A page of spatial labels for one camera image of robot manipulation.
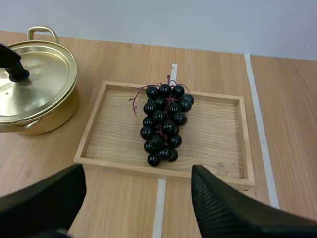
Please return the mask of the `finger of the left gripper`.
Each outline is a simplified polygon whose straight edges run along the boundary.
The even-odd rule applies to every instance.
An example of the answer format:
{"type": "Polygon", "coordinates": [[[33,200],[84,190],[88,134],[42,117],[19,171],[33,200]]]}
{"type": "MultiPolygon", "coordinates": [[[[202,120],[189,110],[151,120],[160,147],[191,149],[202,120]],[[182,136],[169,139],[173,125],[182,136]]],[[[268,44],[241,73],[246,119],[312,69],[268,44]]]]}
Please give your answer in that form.
{"type": "Polygon", "coordinates": [[[20,63],[21,56],[8,46],[0,43],[0,68],[14,69],[20,63]]]}

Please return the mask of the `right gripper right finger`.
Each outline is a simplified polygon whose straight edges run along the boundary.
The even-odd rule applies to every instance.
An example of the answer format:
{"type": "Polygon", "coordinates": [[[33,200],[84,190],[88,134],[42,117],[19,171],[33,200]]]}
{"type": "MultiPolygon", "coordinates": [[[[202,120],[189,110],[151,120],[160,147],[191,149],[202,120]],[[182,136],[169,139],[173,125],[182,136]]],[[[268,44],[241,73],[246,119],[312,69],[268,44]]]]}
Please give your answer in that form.
{"type": "Polygon", "coordinates": [[[191,195],[204,238],[315,238],[317,223],[258,202],[202,165],[194,165],[191,195]]]}

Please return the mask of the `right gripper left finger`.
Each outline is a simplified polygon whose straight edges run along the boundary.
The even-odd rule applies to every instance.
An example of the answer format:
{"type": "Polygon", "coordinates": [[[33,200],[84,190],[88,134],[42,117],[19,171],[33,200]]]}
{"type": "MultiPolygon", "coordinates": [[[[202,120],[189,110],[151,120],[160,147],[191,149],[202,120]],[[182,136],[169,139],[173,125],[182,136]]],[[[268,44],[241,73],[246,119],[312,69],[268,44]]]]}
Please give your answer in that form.
{"type": "Polygon", "coordinates": [[[2,238],[68,238],[86,196],[81,164],[0,199],[2,238]]]}

